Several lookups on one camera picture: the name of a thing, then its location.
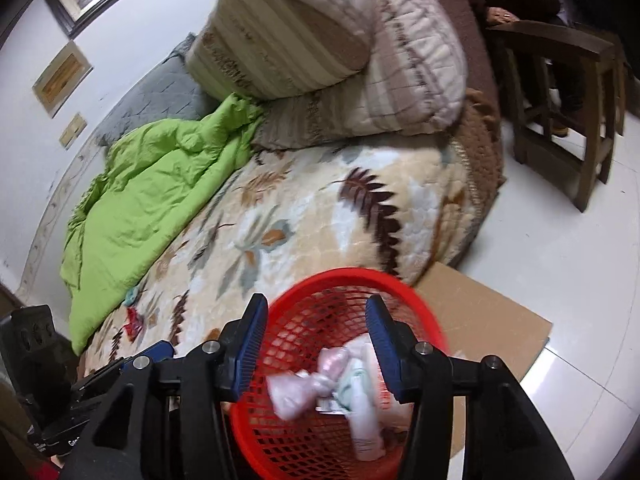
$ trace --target white bottle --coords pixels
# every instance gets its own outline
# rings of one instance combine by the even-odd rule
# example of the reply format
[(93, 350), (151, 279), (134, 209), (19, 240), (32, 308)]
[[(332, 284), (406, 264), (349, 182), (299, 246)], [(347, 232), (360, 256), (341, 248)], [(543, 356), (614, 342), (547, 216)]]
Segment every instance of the white bottle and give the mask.
[(349, 341), (345, 347), (353, 357), (362, 359), (364, 368), (371, 380), (374, 392), (374, 403), (378, 412), (378, 421), (384, 428), (394, 431), (408, 431), (411, 425), (413, 404), (400, 404), (386, 389), (385, 380), (380, 371), (376, 351), (368, 333)]
[(364, 381), (369, 381), (360, 359), (352, 359), (351, 411), (347, 414), (351, 441), (356, 459), (371, 462), (385, 455), (385, 444), (380, 435), (380, 425), (373, 405), (366, 393)]

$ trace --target metal screw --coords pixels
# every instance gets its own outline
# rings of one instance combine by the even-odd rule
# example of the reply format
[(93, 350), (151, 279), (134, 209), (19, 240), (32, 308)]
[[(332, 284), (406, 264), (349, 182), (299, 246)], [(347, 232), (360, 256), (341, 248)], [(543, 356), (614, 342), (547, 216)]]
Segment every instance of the metal screw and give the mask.
[(498, 368), (500, 368), (502, 366), (502, 363), (500, 362), (500, 358), (498, 358), (495, 355), (490, 355), (486, 359), (486, 365), (489, 368), (491, 368), (492, 370), (497, 370)]
[(429, 355), (433, 352), (433, 346), (425, 341), (420, 341), (419, 343), (416, 343), (414, 350), (420, 355)]
[(217, 341), (207, 341), (202, 345), (202, 351), (205, 354), (215, 354), (220, 350), (220, 343)]
[(146, 355), (139, 355), (138, 357), (133, 359), (133, 367), (137, 368), (138, 370), (142, 370), (142, 368), (146, 368), (150, 362), (151, 359), (149, 359), (149, 357), (147, 357)]

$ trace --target red basket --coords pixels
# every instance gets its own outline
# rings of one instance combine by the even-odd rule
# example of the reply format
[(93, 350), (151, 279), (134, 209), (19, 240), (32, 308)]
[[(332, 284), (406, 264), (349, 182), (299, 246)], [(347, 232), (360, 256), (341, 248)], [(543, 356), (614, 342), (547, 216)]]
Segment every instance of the red basket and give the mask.
[(322, 348), (342, 346), (367, 331), (364, 306), (380, 294), (391, 316), (419, 340), (447, 352), (440, 327), (424, 301), (377, 270), (345, 268), (307, 278), (280, 296), (269, 319), (249, 391), (231, 409), (238, 445), (266, 480), (386, 480), (395, 478), (402, 446), (374, 462), (355, 459), (343, 416), (309, 412), (293, 422), (274, 413), (265, 377), (284, 370), (316, 370)]

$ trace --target person's hand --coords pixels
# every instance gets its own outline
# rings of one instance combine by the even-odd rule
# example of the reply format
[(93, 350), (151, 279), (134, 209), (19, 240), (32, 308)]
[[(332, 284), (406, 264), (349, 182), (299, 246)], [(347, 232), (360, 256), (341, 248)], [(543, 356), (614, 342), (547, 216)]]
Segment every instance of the person's hand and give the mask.
[(501, 9), (500, 7), (489, 7), (486, 10), (486, 24), (489, 27), (519, 21), (520, 19), (515, 14), (510, 13), (508, 10)]

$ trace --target chair leg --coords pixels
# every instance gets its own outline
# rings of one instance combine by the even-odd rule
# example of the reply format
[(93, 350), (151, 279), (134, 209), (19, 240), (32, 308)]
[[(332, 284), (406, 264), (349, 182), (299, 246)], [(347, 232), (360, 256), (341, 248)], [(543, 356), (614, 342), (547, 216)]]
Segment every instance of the chair leg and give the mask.
[(605, 137), (611, 139), (611, 150), (602, 161), (598, 179), (606, 184), (613, 161), (613, 147), (616, 142), (616, 70), (615, 68), (602, 75), (604, 86)]
[(585, 60), (583, 67), (586, 82), (584, 99), (584, 135), (586, 137), (586, 145), (584, 161), (580, 170), (580, 184), (578, 184), (578, 193), (574, 200), (574, 205), (581, 212), (587, 209), (596, 179), (598, 149), (600, 148), (600, 118), (602, 117), (602, 85), (598, 75), (597, 64), (593, 61)]
[(618, 96), (618, 120), (616, 121), (616, 131), (620, 136), (625, 134), (625, 112), (626, 112), (626, 90), (625, 90), (625, 80), (626, 80), (626, 68), (625, 68), (625, 54), (624, 51), (620, 48), (620, 52), (617, 54), (618, 59), (616, 60), (616, 87), (618, 91), (616, 92)]
[(510, 48), (500, 46), (504, 60), (504, 77), (507, 83), (511, 121), (513, 123), (513, 157), (520, 164), (527, 163), (527, 145), (522, 129), (526, 127), (524, 116), (524, 95), (518, 74), (518, 63)]
[(551, 140), (552, 138), (552, 120), (551, 120), (551, 109), (554, 106), (551, 101), (551, 95), (549, 95), (549, 88), (551, 84), (549, 83), (549, 73), (546, 68), (545, 58), (540, 56), (532, 56), (533, 57), (533, 65), (536, 71), (536, 84), (538, 86), (538, 92), (540, 92), (541, 104), (544, 109), (542, 114), (540, 115), (540, 123), (542, 124), (542, 129), (544, 132), (544, 136), (547, 140)]

